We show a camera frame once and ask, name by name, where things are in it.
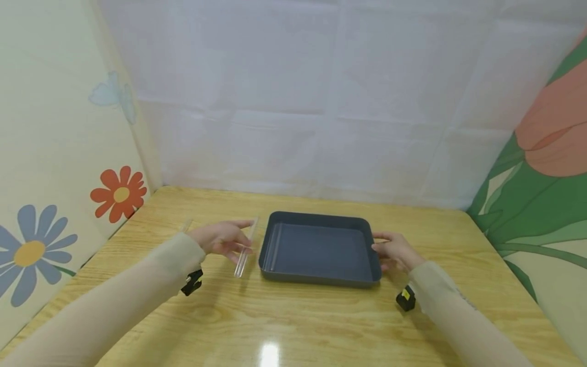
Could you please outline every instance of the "hand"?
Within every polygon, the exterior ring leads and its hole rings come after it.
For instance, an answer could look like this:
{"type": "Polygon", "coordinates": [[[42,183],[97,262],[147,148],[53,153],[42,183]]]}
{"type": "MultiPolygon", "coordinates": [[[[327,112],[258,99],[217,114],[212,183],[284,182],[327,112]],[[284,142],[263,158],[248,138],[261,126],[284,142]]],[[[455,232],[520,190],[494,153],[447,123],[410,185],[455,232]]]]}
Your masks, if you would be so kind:
{"type": "Polygon", "coordinates": [[[403,272],[410,272],[420,264],[426,262],[408,241],[399,233],[373,232],[373,238],[381,238],[386,242],[375,243],[371,246],[381,259],[381,270],[386,271],[395,266],[403,272]]]}
{"type": "Polygon", "coordinates": [[[187,233],[198,242],[206,254],[226,256],[229,260],[238,263],[238,252],[246,251],[252,254],[251,241],[241,231],[242,228],[252,226],[252,220],[232,220],[210,224],[196,228],[187,233]]]}

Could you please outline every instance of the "pink tulip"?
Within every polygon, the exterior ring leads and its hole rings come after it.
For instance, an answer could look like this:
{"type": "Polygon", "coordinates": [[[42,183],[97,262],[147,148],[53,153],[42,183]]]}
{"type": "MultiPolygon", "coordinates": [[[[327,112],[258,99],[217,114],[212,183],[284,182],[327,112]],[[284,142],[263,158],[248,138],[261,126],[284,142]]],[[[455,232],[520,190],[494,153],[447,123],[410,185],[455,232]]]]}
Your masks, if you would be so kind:
{"type": "Polygon", "coordinates": [[[587,60],[545,87],[515,129],[526,161],[554,177],[587,172],[587,60]]]}

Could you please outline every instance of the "clear glass tube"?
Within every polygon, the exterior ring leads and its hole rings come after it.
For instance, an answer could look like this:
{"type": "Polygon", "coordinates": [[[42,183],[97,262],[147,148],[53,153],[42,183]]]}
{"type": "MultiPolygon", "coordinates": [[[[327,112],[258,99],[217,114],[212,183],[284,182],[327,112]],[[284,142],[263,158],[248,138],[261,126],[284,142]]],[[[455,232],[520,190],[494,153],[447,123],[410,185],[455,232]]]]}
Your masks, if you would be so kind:
{"type": "MultiPolygon", "coordinates": [[[[259,217],[257,217],[255,219],[255,222],[253,223],[253,225],[251,226],[251,229],[249,230],[249,236],[247,236],[247,237],[249,238],[250,241],[253,240],[253,235],[255,234],[255,228],[257,227],[258,221],[259,221],[259,217]]],[[[242,273],[245,270],[245,264],[247,263],[248,257],[249,257],[249,255],[245,251],[241,251],[241,254],[238,256],[237,267],[234,270],[234,277],[235,278],[242,277],[242,273]]]]}

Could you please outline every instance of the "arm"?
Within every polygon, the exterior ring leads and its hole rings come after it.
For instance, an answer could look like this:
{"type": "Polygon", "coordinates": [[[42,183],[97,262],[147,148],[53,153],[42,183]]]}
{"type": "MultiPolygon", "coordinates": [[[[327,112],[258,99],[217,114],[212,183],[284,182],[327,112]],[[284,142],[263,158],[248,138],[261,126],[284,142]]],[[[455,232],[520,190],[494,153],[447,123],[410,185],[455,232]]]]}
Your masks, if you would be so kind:
{"type": "Polygon", "coordinates": [[[237,242],[251,245],[239,228],[249,225],[250,221],[221,222],[178,233],[136,265],[66,306],[0,366],[94,366],[133,326],[179,292],[206,253],[238,259],[233,252],[240,248],[237,242]]]}
{"type": "Polygon", "coordinates": [[[426,261],[400,234],[374,233],[388,240],[373,245],[382,268],[395,265],[408,272],[422,311],[436,324],[467,366],[531,367],[532,363],[460,293],[436,263],[426,261]]]}

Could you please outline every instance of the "butterfly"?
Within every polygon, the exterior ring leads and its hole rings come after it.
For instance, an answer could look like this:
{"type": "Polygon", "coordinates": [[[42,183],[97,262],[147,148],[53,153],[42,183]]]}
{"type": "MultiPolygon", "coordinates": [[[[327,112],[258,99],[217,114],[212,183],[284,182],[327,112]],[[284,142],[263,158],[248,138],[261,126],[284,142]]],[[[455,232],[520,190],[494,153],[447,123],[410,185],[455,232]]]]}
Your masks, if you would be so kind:
{"type": "Polygon", "coordinates": [[[106,83],[98,84],[88,97],[90,102],[98,106],[120,106],[124,116],[129,124],[134,125],[137,120],[136,112],[134,111],[133,93],[130,90],[130,85],[125,84],[120,87],[118,83],[118,73],[111,71],[108,73],[108,80],[106,83]]]}

